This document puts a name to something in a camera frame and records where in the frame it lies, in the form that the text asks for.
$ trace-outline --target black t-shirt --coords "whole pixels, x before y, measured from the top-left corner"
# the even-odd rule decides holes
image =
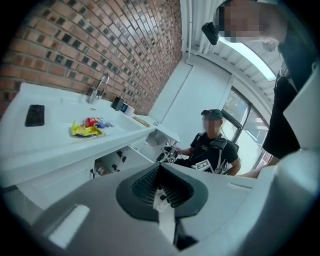
[[[194,148],[194,153],[189,160],[189,164],[195,165],[196,163],[208,159],[212,168],[215,170],[219,161],[219,149],[210,146],[210,143],[214,141],[215,138],[208,138],[206,132],[198,139],[199,136],[200,134],[198,133],[190,145]],[[237,149],[230,140],[227,140],[227,144],[221,153],[221,163],[224,160],[228,163],[232,163],[236,159],[238,159]]]
[[[298,140],[284,116],[284,110],[293,101],[312,73],[312,63],[318,55],[307,31],[293,22],[288,24],[285,41],[278,46],[287,66],[277,76],[269,131],[263,148],[281,159],[297,151]]]

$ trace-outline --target ceiling light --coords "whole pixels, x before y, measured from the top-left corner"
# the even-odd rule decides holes
[[[219,41],[224,43],[225,45],[231,47],[232,49],[236,50],[242,56],[247,58],[269,81],[272,82],[276,80],[276,76],[273,71],[267,66],[267,64],[249,47],[244,45],[241,42],[228,42],[223,37],[219,37]]]

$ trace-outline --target snack wrapper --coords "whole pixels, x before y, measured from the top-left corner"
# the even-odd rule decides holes
[[[95,125],[91,127],[85,127],[83,125],[76,125],[76,121],[73,120],[71,133],[74,136],[82,137],[82,138],[90,138],[92,136],[102,137],[105,136],[105,132]]]

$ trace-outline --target man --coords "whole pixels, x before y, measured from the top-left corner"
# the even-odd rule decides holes
[[[191,167],[196,163],[208,160],[213,170],[216,170],[228,162],[232,164],[232,168],[228,170],[227,174],[236,175],[241,168],[241,164],[235,145],[230,140],[223,139],[220,133],[220,127],[223,123],[221,111],[219,109],[204,110],[201,115],[205,132],[198,133],[189,148],[181,149],[175,147],[180,154],[190,156],[189,160],[178,159],[175,164]],[[224,144],[221,152],[220,166],[218,166],[220,150],[214,146],[214,142],[217,142],[217,140],[222,141]]]
[[[257,178],[262,168],[276,165],[281,158],[300,148],[283,112],[312,73],[312,63],[318,53],[312,35],[284,5],[227,0],[216,10],[215,26],[219,35],[230,42],[276,40],[284,59],[274,87],[269,131],[263,144],[272,158],[267,165],[243,175]]]

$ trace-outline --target brick wall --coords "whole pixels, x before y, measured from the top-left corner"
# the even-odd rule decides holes
[[[46,0],[2,59],[0,116],[21,82],[90,94],[106,72],[103,98],[147,115],[182,58],[181,38],[179,0]]]

